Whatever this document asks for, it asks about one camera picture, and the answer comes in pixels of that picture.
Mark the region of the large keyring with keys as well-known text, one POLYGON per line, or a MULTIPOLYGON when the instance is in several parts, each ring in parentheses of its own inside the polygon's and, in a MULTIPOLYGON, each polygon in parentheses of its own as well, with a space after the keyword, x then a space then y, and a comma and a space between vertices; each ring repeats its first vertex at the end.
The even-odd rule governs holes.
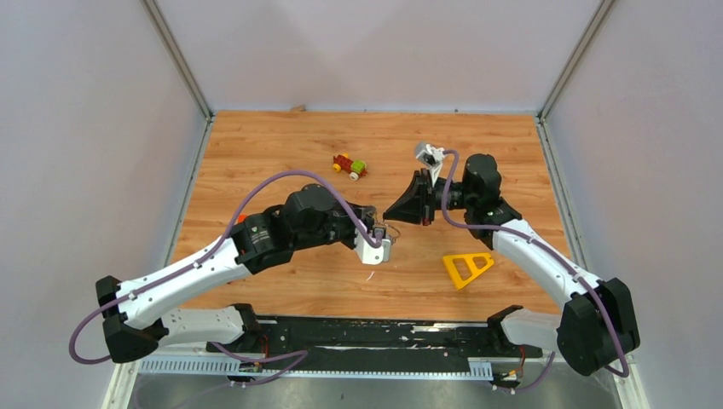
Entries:
POLYGON ((391 241, 396 242, 401 237, 401 232, 395 226, 389 223, 382 223, 380 226, 385 230, 385 236, 391 241))

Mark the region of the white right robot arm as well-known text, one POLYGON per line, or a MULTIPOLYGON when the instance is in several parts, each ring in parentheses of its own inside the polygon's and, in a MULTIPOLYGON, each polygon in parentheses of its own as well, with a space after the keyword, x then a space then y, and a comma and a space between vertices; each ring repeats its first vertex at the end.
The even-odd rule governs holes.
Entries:
POLYGON ((487 320, 487 344, 497 355, 519 346, 560 354, 577 373, 606 369, 628 377, 626 355, 640 345, 629 288, 619 279, 601 279, 549 245, 501 195, 502 177, 493 156, 477 153, 464 164, 462 177, 436 177, 444 157, 422 153, 405 192, 383 214, 387 221, 430 225, 437 214, 465 229, 487 248, 531 277, 558 305, 558 314, 511 306, 487 320))

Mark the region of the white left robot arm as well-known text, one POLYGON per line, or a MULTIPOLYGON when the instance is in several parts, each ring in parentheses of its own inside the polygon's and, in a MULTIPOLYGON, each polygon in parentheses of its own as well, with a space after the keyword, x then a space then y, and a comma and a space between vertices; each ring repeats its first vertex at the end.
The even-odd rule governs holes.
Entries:
POLYGON ((110 359, 127 363, 157 349, 184 343, 233 344, 254 350, 261 329, 252 309, 182 309, 191 298, 267 268, 286 264, 295 252, 334 243, 353 250, 364 264, 389 258, 391 241, 374 220, 372 206, 336 199, 325 187, 309 184, 284 204, 244 217, 229 233, 202 250, 140 279, 112 276, 96 282, 104 311, 103 332, 110 359))

